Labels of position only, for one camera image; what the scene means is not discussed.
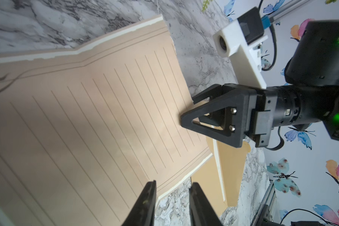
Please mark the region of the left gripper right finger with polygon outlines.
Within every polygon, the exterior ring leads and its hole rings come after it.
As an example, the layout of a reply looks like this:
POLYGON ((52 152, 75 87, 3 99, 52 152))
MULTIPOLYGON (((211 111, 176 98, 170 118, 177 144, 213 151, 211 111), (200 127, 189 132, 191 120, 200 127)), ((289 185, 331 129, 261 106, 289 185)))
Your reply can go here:
POLYGON ((189 208, 192 226, 222 226, 201 186, 195 182, 189 188, 189 208))

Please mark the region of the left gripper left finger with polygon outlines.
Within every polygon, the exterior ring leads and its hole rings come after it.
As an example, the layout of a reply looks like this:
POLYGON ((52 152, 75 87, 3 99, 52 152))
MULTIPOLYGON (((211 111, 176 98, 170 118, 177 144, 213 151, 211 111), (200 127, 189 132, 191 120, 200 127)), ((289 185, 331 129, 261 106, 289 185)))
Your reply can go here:
POLYGON ((156 181, 144 186, 122 226, 153 226, 156 204, 156 181))

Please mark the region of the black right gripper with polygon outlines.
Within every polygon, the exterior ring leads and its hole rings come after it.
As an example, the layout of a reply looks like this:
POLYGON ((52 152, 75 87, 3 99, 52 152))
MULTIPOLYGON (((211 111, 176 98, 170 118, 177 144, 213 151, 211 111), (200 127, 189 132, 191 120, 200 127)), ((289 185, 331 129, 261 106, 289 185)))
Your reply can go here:
POLYGON ((224 144, 240 148, 245 136, 256 147, 267 147, 274 122, 278 93, 232 83, 215 84, 193 97, 194 104, 209 101, 183 113, 181 126, 224 144))

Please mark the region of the brown kraft envelope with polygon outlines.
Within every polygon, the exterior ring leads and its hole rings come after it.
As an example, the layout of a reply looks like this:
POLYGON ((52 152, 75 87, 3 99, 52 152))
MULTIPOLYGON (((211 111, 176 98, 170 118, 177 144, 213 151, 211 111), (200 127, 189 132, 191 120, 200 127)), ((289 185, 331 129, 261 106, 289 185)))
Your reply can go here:
POLYGON ((198 183, 217 216, 228 207, 237 206, 246 156, 251 151, 247 141, 235 148, 206 137, 212 157, 191 177, 198 183))

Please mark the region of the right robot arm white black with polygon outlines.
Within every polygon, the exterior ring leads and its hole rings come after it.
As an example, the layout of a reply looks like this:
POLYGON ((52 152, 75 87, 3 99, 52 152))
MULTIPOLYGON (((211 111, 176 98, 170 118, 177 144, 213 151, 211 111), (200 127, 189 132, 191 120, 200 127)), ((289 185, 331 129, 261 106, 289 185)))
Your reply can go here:
POLYGON ((181 126, 232 147, 244 137, 268 148, 271 131, 305 131, 321 121, 339 141, 339 20, 310 21, 285 67, 285 86, 212 85, 193 98, 209 102, 181 115, 181 126))

